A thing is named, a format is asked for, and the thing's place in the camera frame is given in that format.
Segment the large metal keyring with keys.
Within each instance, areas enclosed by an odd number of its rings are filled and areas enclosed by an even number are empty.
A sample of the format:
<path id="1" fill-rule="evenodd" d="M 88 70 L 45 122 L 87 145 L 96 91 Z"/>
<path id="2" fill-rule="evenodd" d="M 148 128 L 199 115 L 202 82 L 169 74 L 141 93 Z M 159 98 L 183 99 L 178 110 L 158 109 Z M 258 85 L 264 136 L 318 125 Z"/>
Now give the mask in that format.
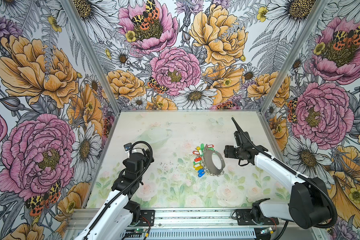
<path id="1" fill-rule="evenodd" d="M 215 150 L 215 146 L 212 144 L 200 144 L 193 151 L 195 156 L 193 160 L 193 168 L 198 176 L 198 170 L 204 169 L 205 177 L 215 176 L 219 177 L 224 174 L 224 168 L 226 167 L 223 156 Z"/>

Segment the blue tagged key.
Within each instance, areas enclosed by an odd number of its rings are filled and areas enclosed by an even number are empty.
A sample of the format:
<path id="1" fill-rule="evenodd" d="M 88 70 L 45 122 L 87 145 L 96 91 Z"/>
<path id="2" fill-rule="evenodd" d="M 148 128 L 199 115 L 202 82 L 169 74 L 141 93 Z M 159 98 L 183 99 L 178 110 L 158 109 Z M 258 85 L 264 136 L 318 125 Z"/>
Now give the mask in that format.
<path id="1" fill-rule="evenodd" d="M 198 170 L 198 177 L 199 177 L 199 178 L 201 178 L 204 174 L 205 174 L 205 170 L 204 170 L 204 169 Z"/>

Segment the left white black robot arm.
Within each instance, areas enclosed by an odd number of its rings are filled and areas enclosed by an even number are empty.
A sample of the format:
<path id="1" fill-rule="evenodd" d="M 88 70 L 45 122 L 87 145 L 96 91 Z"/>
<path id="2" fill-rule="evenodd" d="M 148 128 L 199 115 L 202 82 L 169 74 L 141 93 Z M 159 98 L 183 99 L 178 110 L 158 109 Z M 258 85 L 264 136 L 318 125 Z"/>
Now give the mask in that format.
<path id="1" fill-rule="evenodd" d="M 105 203 L 76 240 L 120 240 L 126 228 L 139 222 L 140 204 L 131 200 L 142 184 L 143 174 L 153 161 L 150 149 L 130 150 L 125 168 L 114 181 Z"/>

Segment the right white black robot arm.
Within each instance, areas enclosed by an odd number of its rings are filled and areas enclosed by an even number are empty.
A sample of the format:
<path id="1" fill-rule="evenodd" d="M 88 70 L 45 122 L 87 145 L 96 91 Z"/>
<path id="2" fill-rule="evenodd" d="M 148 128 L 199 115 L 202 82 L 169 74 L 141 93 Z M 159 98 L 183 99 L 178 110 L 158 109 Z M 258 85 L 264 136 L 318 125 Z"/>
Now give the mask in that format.
<path id="1" fill-rule="evenodd" d="M 336 224 L 338 212 L 320 178 L 310 178 L 293 170 L 263 146 L 256 146 L 247 132 L 235 131 L 234 137 L 237 144 L 225 147 L 225 157 L 237 159 L 241 167 L 253 165 L 265 171 L 290 194 L 288 203 L 272 202 L 267 198 L 255 201 L 252 206 L 254 221 L 278 218 L 294 222 L 302 229 L 327 229 Z"/>

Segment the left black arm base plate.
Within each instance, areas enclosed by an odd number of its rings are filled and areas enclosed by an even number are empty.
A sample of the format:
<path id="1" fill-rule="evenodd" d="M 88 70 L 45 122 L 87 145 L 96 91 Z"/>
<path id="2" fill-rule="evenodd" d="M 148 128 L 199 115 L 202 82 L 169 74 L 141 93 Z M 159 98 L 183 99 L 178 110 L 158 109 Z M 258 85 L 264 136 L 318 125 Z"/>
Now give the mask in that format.
<path id="1" fill-rule="evenodd" d="M 132 223 L 132 227 L 153 227 L 155 223 L 155 210 L 141 210 L 137 222 Z"/>

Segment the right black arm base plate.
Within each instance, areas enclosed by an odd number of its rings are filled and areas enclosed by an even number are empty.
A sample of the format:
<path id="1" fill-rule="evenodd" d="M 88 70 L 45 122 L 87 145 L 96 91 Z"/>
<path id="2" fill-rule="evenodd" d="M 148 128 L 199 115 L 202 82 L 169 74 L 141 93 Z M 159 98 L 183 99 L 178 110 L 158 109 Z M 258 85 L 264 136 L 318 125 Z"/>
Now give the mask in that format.
<path id="1" fill-rule="evenodd" d="M 239 226 L 278 226 L 277 218 L 266 218 L 262 214 L 253 213 L 250 209 L 236 209 L 231 218 L 237 221 Z"/>

